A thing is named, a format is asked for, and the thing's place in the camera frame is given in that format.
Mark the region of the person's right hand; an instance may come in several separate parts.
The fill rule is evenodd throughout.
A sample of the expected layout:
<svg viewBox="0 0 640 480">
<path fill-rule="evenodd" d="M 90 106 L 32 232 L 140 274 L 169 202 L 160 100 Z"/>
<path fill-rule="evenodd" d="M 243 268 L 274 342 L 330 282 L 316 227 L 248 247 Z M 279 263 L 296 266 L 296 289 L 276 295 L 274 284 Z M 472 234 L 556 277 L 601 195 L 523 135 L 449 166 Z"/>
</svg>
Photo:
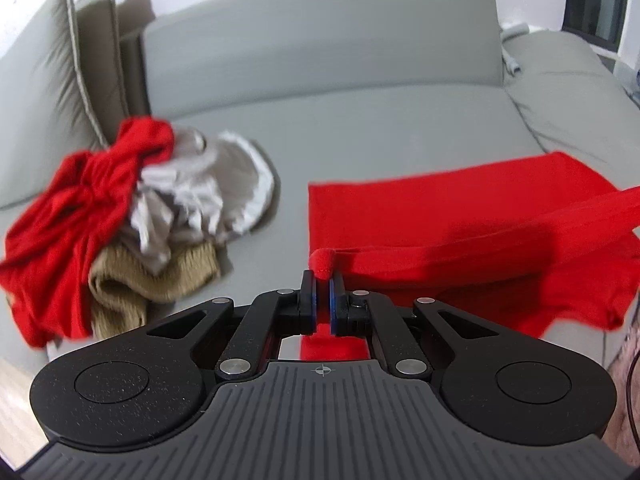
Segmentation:
<svg viewBox="0 0 640 480">
<path fill-rule="evenodd" d="M 608 374 L 616 387 L 617 402 L 614 414 L 608 423 L 603 441 L 627 464 L 639 466 L 639 451 L 634 442 L 627 410 L 626 383 L 634 356 L 639 352 L 639 322 L 634 322 L 624 341 L 620 353 L 608 368 Z"/>
</svg>

